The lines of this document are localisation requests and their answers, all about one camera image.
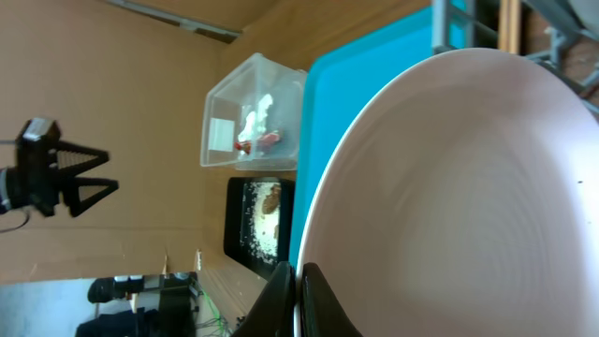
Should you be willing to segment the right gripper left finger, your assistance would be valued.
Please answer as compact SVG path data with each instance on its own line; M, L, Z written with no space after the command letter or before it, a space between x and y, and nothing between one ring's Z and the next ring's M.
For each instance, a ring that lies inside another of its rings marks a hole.
M231 337L292 337L296 275L280 262L250 312Z

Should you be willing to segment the large pink plate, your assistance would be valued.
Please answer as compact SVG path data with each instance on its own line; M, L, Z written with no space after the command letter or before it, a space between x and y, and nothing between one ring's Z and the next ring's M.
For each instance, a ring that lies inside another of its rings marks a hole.
M597 120L520 56L420 62L338 144L298 262L366 336L594 336Z

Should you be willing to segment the white napkin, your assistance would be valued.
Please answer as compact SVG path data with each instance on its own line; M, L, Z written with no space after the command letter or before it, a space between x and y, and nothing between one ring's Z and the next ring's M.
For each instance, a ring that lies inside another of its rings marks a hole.
M241 131L238 141L252 140L266 132L268 110L272 104L272 96L266 94L258 100L257 105L241 107Z

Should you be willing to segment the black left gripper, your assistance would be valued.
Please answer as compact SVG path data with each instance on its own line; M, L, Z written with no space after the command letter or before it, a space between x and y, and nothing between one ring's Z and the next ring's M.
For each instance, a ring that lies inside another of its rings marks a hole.
M13 209L31 206L44 217L54 216L58 204L54 172L77 176L110 160L106 151L58 141L61 136L61 131L51 130L43 135L21 132L16 138ZM70 215L78 217L118 188L114 180L75 177L68 179L60 192Z

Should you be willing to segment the red snack wrapper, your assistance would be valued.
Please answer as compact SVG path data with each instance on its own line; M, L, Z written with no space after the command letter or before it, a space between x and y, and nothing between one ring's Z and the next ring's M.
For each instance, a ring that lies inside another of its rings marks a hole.
M242 153L250 154L254 148L267 152L274 144L280 142L282 136L278 132L270 132L260 136L255 142L250 140L237 141L234 148Z

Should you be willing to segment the white rice pile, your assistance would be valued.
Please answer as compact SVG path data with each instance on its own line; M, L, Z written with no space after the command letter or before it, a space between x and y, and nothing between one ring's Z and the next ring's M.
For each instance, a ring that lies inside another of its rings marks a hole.
M262 212L263 201L270 193L272 182L249 182L244 186L240 244L250 255L265 263L277 259L280 226L280 204L271 214Z

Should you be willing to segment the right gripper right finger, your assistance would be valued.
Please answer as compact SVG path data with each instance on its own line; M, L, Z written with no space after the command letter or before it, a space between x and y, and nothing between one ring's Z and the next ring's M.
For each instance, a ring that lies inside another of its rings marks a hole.
M323 272L313 262L303 266L299 301L300 332L305 337L361 337Z

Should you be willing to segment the brown food piece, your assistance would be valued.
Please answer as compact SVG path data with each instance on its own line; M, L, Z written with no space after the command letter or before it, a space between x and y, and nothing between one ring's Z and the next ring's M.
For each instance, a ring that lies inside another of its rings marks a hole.
M270 193L266 195L263 204L262 204L262 212L264 214L274 213L280 204L281 197L281 185L275 183L271 189Z

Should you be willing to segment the grey bowl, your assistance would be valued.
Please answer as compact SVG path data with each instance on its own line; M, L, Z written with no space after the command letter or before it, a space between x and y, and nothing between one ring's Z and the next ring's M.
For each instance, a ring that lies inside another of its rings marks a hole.
M599 0L569 0L569 3L584 26L598 33Z

